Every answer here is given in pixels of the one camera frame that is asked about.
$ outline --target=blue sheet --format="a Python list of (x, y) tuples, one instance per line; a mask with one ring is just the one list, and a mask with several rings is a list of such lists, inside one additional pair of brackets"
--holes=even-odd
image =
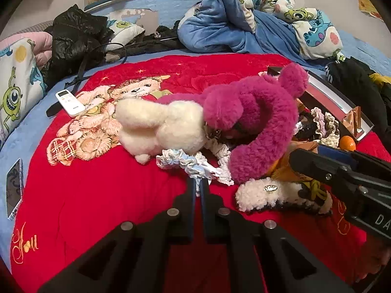
[[(346, 55), (354, 56), (355, 58), (366, 61), (367, 58), (371, 59), (371, 68), (382, 74), (391, 76), (391, 59), (382, 54), (379, 50), (373, 48), (369, 44), (355, 39), (346, 32), (340, 32), (342, 42), (347, 46), (348, 52)], [(200, 56), (202, 54), (194, 54), (188, 50), (175, 50), (168, 52), (159, 52), (155, 54), (143, 54), (139, 56), (129, 57), (127, 62), (136, 63), (149, 60), (151, 58), (160, 58), (167, 55), (189, 55)], [(91, 69), (86, 72), (86, 75), (91, 75), (99, 70), (109, 68), (117, 65), (114, 63), (111, 65), (104, 65), (99, 68)], [(318, 76), (324, 78), (325, 72), (314, 68), (310, 70), (316, 73)], [(59, 82), (49, 91), (39, 104), (37, 104), (19, 124), (19, 126), (10, 134), (5, 141), (3, 148), (0, 150), (0, 255), (3, 258), (5, 264), (10, 269), (10, 242), (11, 235), (14, 228), (14, 221), (7, 219), (7, 209), (5, 206), (5, 179), (8, 170), (15, 163), (18, 158), (21, 158), (23, 162), (23, 177), (24, 183), (26, 182), (30, 159), (33, 156), (41, 138), (43, 137), (46, 129), (52, 122), (52, 118), (46, 116), (46, 110), (57, 100), (55, 93), (64, 89), (65, 82), (73, 80), (73, 76), (66, 78)]]
[(178, 30), (181, 42), (194, 52), (222, 52), (230, 48), (238, 53), (281, 54), (305, 67), (324, 70), (330, 60), (305, 60), (295, 30), (273, 15), (253, 10), (256, 30), (253, 34), (238, 0), (202, 0), (195, 16)]

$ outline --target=blue blanket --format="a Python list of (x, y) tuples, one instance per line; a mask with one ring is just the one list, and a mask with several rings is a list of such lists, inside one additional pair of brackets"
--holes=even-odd
[(292, 24), (265, 12), (253, 10), (253, 34), (239, 0), (202, 0), (195, 14), (178, 30), (180, 41), (194, 52), (280, 54), (306, 67), (324, 70), (330, 60), (305, 60)]

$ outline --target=red blanket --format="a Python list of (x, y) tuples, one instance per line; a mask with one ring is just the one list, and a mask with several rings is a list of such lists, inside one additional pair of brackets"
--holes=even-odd
[[(186, 189), (184, 171), (160, 170), (154, 161), (140, 165), (118, 144), (116, 100), (128, 94), (156, 100), (169, 92), (200, 93), (212, 84), (288, 63), (279, 55), (166, 56), (94, 74), (78, 95), (90, 104), (88, 111), (76, 119), (60, 112), (31, 159), (11, 240), (12, 274), (22, 289), (36, 292), (115, 226), (149, 221)], [(391, 160), (375, 134), (358, 149)], [(213, 183), (210, 189), (233, 209), (236, 188)], [(346, 279), (365, 234), (345, 221), (344, 211), (334, 199), (333, 215), (327, 218), (301, 212), (245, 217), (276, 220)], [(199, 217), (197, 222), (194, 244), (172, 249), (165, 288), (170, 293), (228, 292), (224, 247), (206, 246)]]

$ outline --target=black jacket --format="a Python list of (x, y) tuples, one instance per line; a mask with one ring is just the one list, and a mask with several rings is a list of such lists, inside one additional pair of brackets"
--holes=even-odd
[(329, 82), (348, 97), (372, 121), (373, 131), (379, 136), (386, 150), (391, 153), (391, 89), (378, 87), (369, 78), (373, 74), (365, 63), (347, 58), (343, 62), (328, 64)]
[(176, 21), (173, 28), (166, 26), (159, 26), (155, 33), (144, 36), (142, 41), (126, 45), (125, 49), (118, 48), (116, 50), (109, 51), (109, 54), (115, 54), (120, 58), (141, 54), (153, 54), (155, 52), (166, 52), (170, 50), (179, 50), (185, 48), (178, 39), (178, 25), (179, 21)]
[[(54, 19), (53, 26), (46, 29), (53, 35), (52, 58), (41, 71), (48, 90), (77, 73), (85, 54), (110, 41), (113, 31), (106, 24), (107, 17), (85, 13), (76, 4)], [(100, 64), (103, 57), (103, 48), (94, 51), (87, 69)]]

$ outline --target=pillow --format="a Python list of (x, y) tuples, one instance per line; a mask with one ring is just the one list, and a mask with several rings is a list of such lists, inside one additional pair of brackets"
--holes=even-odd
[(35, 44), (33, 53), (36, 58), (37, 66), (44, 66), (52, 57), (52, 36), (46, 32), (30, 32), (11, 35), (0, 42), (0, 50), (12, 45), (20, 39), (28, 38)]
[(32, 40), (24, 38), (0, 51), (0, 149), (46, 90), (36, 65), (34, 46)]
[[(145, 32), (141, 26), (126, 21), (109, 20), (108, 25), (110, 25), (109, 28), (114, 32), (113, 38), (110, 42), (120, 43), (124, 46), (136, 36)], [(120, 47), (121, 46), (119, 45), (107, 45), (105, 51), (108, 52), (116, 50)]]
[(342, 49), (337, 29), (327, 15), (317, 10), (316, 17), (310, 21), (292, 23), (300, 43), (300, 55), (304, 59), (334, 57)]

